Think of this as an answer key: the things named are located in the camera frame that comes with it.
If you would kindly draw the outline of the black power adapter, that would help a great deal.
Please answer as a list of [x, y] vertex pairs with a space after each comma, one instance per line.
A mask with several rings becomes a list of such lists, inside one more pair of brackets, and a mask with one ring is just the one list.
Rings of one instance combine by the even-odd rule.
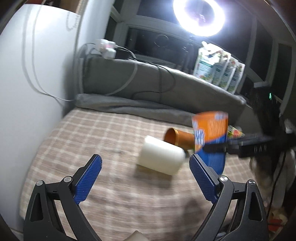
[[132, 58], [132, 54], [128, 50], [122, 48], [116, 49], [115, 59], [127, 60], [129, 58]]

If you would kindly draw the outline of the white power strip with plugs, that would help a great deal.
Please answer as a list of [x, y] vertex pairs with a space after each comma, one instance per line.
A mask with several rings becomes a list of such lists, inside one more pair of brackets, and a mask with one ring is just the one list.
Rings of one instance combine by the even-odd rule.
[[114, 59], [116, 56], [116, 43], [106, 40], [97, 39], [95, 41], [96, 50], [102, 54], [102, 57], [107, 60]]

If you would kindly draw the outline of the white plastic cup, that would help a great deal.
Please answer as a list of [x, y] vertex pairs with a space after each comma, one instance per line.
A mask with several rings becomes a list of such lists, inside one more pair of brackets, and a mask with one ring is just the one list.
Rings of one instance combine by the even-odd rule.
[[185, 160], [186, 154], [182, 148], [146, 136], [137, 164], [173, 176], [177, 174]]

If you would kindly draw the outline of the plaid tablecloth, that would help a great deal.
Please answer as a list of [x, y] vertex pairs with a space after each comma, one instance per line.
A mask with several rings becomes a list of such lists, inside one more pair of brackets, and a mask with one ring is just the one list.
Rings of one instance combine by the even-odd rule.
[[102, 240], [124, 240], [139, 231], [149, 240], [190, 240], [208, 214], [208, 202], [188, 163], [168, 176], [137, 165], [146, 136], [191, 128], [128, 114], [75, 108], [40, 145], [20, 199], [24, 217], [34, 185], [61, 181], [93, 154], [103, 165], [80, 207]]

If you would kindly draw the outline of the grey blanket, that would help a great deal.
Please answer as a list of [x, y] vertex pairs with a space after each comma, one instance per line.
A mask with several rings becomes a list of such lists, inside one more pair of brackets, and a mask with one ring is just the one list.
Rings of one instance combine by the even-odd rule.
[[131, 114], [184, 126], [197, 113], [224, 111], [234, 124], [246, 107], [243, 97], [168, 67], [88, 54], [82, 69], [78, 108]]

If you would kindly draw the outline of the black tripod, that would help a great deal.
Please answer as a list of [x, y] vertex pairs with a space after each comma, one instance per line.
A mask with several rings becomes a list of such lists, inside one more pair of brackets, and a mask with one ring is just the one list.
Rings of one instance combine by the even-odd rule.
[[187, 54], [186, 54], [186, 58], [185, 58], [185, 61], [184, 61], [183, 70], [188, 69], [189, 63], [190, 63], [190, 61], [192, 59], [192, 56], [194, 55], [195, 40], [196, 40], [196, 37], [194, 35], [191, 35], [189, 37], [188, 46], [186, 48]]

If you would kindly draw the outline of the orange blue Arctic Ocean can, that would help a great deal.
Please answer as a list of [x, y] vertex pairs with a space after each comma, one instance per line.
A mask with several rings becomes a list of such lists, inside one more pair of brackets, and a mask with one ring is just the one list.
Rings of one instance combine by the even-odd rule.
[[222, 111], [208, 111], [192, 117], [195, 138], [195, 154], [203, 162], [221, 175], [225, 167], [224, 153], [207, 153], [203, 150], [206, 144], [219, 144], [226, 141], [228, 114]]

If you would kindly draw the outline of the grapefruit label green cup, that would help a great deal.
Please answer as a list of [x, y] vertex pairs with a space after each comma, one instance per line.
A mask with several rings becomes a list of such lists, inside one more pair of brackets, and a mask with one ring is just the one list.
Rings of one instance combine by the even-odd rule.
[[232, 139], [232, 138], [241, 138], [244, 137], [245, 134], [242, 132], [241, 127], [239, 126], [228, 126], [227, 130], [227, 139]]

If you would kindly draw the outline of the orange cup lying left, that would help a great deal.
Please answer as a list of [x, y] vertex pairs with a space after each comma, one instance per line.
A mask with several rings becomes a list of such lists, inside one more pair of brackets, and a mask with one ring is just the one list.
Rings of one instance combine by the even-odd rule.
[[163, 140], [184, 150], [193, 150], [195, 147], [195, 139], [192, 133], [183, 132], [175, 128], [169, 128]]

